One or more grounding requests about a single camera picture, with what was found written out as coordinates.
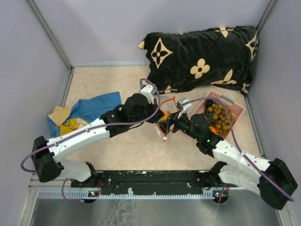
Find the orange peach fruit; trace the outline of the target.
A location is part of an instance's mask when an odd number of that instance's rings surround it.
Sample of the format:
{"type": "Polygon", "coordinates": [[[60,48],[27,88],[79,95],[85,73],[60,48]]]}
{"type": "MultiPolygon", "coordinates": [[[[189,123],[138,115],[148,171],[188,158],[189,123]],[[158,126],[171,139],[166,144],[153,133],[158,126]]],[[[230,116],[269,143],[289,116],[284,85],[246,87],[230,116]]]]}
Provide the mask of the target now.
{"type": "Polygon", "coordinates": [[[169,110],[163,111],[164,115],[160,118],[159,122],[166,121],[168,117],[171,115],[171,112],[169,110]]]}

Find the clear zip top bag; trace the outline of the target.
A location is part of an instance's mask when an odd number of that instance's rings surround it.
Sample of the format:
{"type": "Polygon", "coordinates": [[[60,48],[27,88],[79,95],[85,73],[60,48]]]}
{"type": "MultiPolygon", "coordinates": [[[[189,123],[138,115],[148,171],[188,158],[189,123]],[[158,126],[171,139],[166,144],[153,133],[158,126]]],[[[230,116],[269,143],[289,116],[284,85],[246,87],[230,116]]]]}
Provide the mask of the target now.
{"type": "MultiPolygon", "coordinates": [[[[178,112],[179,109],[176,104],[175,96],[173,96],[172,98],[161,97],[160,109],[162,112],[164,110],[169,110],[171,113],[178,112]]],[[[162,138],[163,142],[166,142],[167,139],[163,139],[163,134],[158,129],[158,122],[156,124],[156,131],[158,132],[159,137],[162,138]]]]}

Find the brown longan bunch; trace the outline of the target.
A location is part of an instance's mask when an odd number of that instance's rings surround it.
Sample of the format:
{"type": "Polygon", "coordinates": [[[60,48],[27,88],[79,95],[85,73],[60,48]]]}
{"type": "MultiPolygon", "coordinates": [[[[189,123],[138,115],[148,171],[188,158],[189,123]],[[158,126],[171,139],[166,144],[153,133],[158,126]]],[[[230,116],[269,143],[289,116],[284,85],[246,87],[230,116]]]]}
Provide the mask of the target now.
{"type": "Polygon", "coordinates": [[[231,126],[235,125],[235,118],[232,111],[228,107],[223,107],[221,104],[216,103],[214,113],[209,117],[205,116],[209,126],[216,128],[219,136],[225,138],[229,133],[231,126]]]}

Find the orange persimmon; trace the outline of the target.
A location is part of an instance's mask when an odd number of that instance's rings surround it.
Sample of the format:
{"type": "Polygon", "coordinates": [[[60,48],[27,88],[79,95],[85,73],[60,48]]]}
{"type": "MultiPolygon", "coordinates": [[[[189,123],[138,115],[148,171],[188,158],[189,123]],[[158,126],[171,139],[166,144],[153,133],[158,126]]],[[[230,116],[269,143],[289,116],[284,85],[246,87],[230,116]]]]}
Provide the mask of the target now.
{"type": "Polygon", "coordinates": [[[218,132],[217,132],[217,130],[216,130],[215,127],[210,126],[209,128],[210,128],[210,130],[211,130],[213,133],[218,134],[218,132]]]}

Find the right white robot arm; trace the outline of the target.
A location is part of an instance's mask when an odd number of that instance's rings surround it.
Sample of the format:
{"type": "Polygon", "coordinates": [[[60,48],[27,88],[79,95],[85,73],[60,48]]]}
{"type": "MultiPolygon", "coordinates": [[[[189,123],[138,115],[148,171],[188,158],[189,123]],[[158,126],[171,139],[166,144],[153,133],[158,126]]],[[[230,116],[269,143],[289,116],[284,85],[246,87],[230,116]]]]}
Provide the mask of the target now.
{"type": "Polygon", "coordinates": [[[281,159],[267,160],[240,151],[215,134],[203,114],[171,114],[158,123],[166,134],[183,132],[196,140],[197,148],[218,162],[211,168],[215,186],[233,184],[259,195],[270,207],[282,210],[298,187],[288,166],[281,159]]]}

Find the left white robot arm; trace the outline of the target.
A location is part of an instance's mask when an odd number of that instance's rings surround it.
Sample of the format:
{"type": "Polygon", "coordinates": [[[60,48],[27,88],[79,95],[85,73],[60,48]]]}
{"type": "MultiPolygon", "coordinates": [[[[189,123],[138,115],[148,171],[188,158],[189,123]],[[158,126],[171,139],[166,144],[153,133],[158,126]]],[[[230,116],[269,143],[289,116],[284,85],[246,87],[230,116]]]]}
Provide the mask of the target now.
{"type": "Polygon", "coordinates": [[[123,105],[116,106],[88,125],[60,137],[34,140],[32,162],[41,183],[58,177],[94,186],[98,175],[89,162],[73,162],[67,156],[90,144],[127,132],[131,126],[144,122],[156,123],[163,113],[153,97],[133,94],[123,105]]]}

